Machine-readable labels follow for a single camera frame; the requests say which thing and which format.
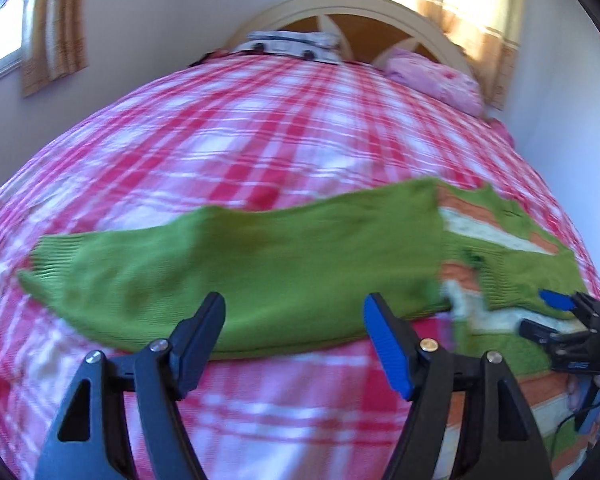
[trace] pink plaid bedspread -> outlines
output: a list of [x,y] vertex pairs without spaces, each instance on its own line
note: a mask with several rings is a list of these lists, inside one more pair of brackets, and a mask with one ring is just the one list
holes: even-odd
[[[163,224],[204,204],[267,210],[437,175],[493,183],[600,280],[538,174],[490,128],[362,65],[216,59],[92,115],[0,188],[0,455],[32,478],[58,403],[97,348],[23,294],[15,271],[43,234]],[[445,341],[444,324],[418,323]],[[141,478],[152,474],[127,399]],[[296,356],[210,364],[180,403],[213,479],[381,477],[408,406],[368,340]]]

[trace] cable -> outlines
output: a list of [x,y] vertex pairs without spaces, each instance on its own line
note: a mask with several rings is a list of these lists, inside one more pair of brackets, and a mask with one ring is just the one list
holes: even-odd
[[591,406],[589,406],[588,408],[583,408],[581,410],[578,410],[577,412],[571,413],[571,415],[567,416],[566,418],[564,418],[560,424],[558,424],[558,427],[555,428],[555,433],[554,433],[554,439],[551,442],[551,451],[549,453],[549,462],[553,462],[554,458],[555,458],[555,445],[558,441],[558,432],[560,431],[560,429],[567,423],[569,422],[572,418],[575,418],[579,415],[582,415],[584,413],[588,413],[591,410],[595,410],[596,408],[600,407],[600,402],[597,402],[596,404],[592,404]]

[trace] metal screw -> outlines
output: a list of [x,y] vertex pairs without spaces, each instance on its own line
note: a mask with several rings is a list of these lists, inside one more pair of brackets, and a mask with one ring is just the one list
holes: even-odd
[[439,347],[438,342],[430,337],[426,337],[420,342],[420,348],[425,352],[435,352]]
[[102,352],[100,350],[93,350],[89,352],[84,358],[90,365],[97,363],[102,359]]
[[495,350],[489,350],[487,352],[487,361],[495,365],[500,364],[502,362],[502,354]]
[[169,346],[169,342],[166,339],[154,339],[149,343],[151,352],[162,352]]

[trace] sunlight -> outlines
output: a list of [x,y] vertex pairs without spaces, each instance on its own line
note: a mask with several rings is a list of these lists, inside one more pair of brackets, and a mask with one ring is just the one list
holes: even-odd
[[0,9],[0,60],[20,48],[23,5],[24,0],[8,0]]

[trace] cream headboard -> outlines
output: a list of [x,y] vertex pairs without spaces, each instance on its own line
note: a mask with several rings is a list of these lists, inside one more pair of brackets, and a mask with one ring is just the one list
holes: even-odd
[[471,75],[460,49],[427,18],[391,0],[287,0],[245,23],[228,41],[231,50],[252,30],[323,30],[340,36],[345,60],[378,62],[396,43]]

